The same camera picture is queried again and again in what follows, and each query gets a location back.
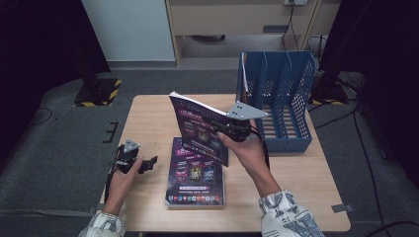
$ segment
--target colorful cover image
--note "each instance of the colorful cover image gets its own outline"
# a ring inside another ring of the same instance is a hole
[[[165,202],[173,208],[223,207],[222,165],[185,150],[182,138],[173,138]]]
[[[183,147],[228,167],[228,148],[222,144],[213,125],[208,122],[208,120],[216,120],[221,124],[228,124],[231,118],[226,116],[226,112],[211,108],[176,92],[170,94],[170,100],[182,134]]]

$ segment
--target black curtain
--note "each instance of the black curtain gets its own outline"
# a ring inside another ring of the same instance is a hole
[[[343,0],[320,63],[327,90],[340,71],[365,75],[360,99],[396,158],[419,187],[418,0]]]
[[[81,1],[0,1],[0,167],[47,90],[100,72],[110,68]]]

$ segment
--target patterned sleeve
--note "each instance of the patterned sleeve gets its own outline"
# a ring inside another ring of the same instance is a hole
[[[108,213],[98,213],[80,232],[79,237],[122,237],[125,234],[126,225],[119,217]]]
[[[311,212],[297,204],[289,191],[259,199],[262,210],[262,236],[324,236]]]

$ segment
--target yellow and black hazard tape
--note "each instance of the yellow and black hazard tape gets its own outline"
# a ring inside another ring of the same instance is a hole
[[[121,83],[123,82],[123,80],[118,79],[115,81],[115,85],[112,88],[112,91],[109,95],[108,100],[106,101],[82,101],[82,102],[78,102],[78,103],[74,103],[74,106],[76,107],[95,107],[95,106],[108,106],[110,105],[114,99],[115,96],[118,93],[118,90],[120,89]]]
[[[346,105],[348,104],[347,100],[313,100],[308,101],[311,105]]]

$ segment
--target power outlet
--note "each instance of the power outlet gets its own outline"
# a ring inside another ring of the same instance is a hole
[[[307,0],[284,0],[284,5],[304,6],[307,5]]]

